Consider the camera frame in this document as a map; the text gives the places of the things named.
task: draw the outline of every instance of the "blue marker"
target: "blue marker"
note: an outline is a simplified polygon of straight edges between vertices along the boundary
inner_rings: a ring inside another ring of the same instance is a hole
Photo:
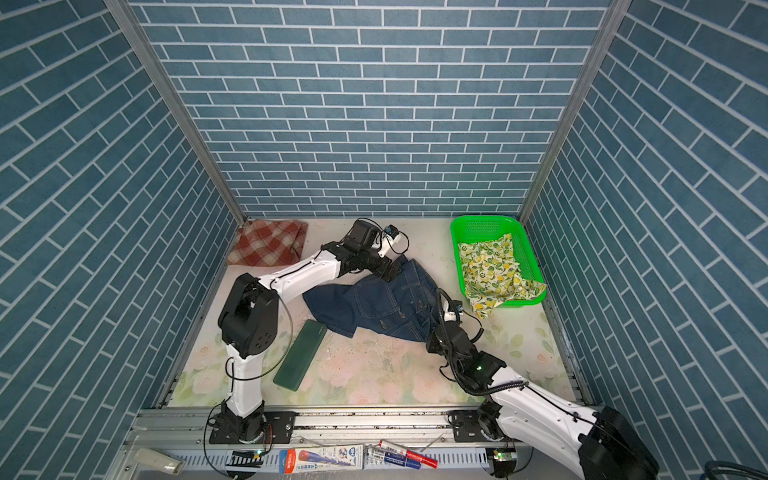
[[[393,465],[400,465],[401,467],[416,468],[417,470],[422,467],[422,464],[416,460],[406,458],[404,455],[397,455],[396,453],[387,452],[382,449],[372,448],[368,451],[368,455],[376,460],[381,460],[385,463],[391,463]]]

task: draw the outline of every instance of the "robotic arm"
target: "robotic arm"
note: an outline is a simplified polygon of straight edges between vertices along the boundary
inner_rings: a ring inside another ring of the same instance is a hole
[[[370,270],[390,281],[401,271],[392,249],[401,237],[392,225],[381,231],[369,221],[356,220],[340,242],[322,245],[307,260],[259,278],[248,273],[237,277],[218,322],[233,359],[227,362],[227,375],[236,381],[221,412],[214,416],[217,429],[225,429],[227,438],[242,443],[261,439],[266,419],[260,378],[264,353],[277,335],[280,304],[287,308],[289,301],[312,287],[357,270]]]
[[[427,351],[443,355],[467,393],[485,396],[477,412],[489,440],[519,439],[585,480],[651,480],[659,465],[622,414],[577,406],[531,385],[505,362],[479,352],[461,325],[461,303],[445,298]]]

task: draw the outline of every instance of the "floral tablecloth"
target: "floral tablecloth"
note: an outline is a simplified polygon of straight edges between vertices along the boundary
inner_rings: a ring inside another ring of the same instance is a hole
[[[317,245],[341,238],[349,229],[349,220],[307,222],[310,228],[305,258],[314,254]],[[450,219],[393,219],[392,223],[409,234],[408,256],[416,258],[453,298],[462,299],[450,235],[435,233],[449,231]],[[214,406],[226,398],[230,379],[224,374],[227,352],[217,326],[218,312],[234,279],[241,273],[259,276],[279,269],[236,265],[228,268],[168,406]],[[365,275],[347,274],[336,282],[351,284]],[[311,314],[301,297],[288,302],[288,308],[293,316],[295,337]],[[485,333],[477,343],[478,349],[504,360],[550,392],[564,399],[574,398],[541,305],[493,309],[488,318],[482,319],[482,324]],[[477,333],[473,319],[468,319],[463,326],[470,337]],[[282,309],[278,332],[267,350],[265,370],[274,365],[287,347],[289,322]],[[277,369],[262,379],[261,389],[264,401],[272,406],[444,405],[482,400],[466,395],[455,383],[444,379],[438,371],[442,365],[445,360],[427,353],[424,343],[395,339],[366,329],[357,329],[352,339],[329,331],[297,392],[272,382]],[[450,376],[449,369],[444,371]]]

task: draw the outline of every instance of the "green plastic basket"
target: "green plastic basket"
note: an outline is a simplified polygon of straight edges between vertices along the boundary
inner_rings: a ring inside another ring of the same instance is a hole
[[[453,238],[453,253],[456,255],[456,269],[458,271],[458,284],[462,288],[462,293],[466,296],[466,287],[464,285],[464,273],[462,272],[462,261],[458,257],[459,243],[478,243],[498,240],[507,233],[512,234],[512,246],[515,248],[515,260],[520,263],[520,273],[523,278],[538,280],[544,282],[541,276],[541,270],[536,264],[536,257],[533,255],[531,243],[528,242],[528,236],[525,235],[523,226],[510,217],[500,215],[465,215],[451,222],[451,237]],[[541,303],[547,296],[547,290],[532,300],[509,300],[504,302],[503,307],[518,307],[525,305],[536,305]]]

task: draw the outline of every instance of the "green phone case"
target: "green phone case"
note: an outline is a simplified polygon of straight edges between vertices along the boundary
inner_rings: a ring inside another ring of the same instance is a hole
[[[286,359],[277,370],[273,379],[275,385],[282,386],[294,392],[299,389],[301,381],[304,380],[306,371],[310,368],[312,359],[315,358],[320,343],[326,335],[328,327],[320,322],[308,319],[296,337],[296,341],[288,350]]]

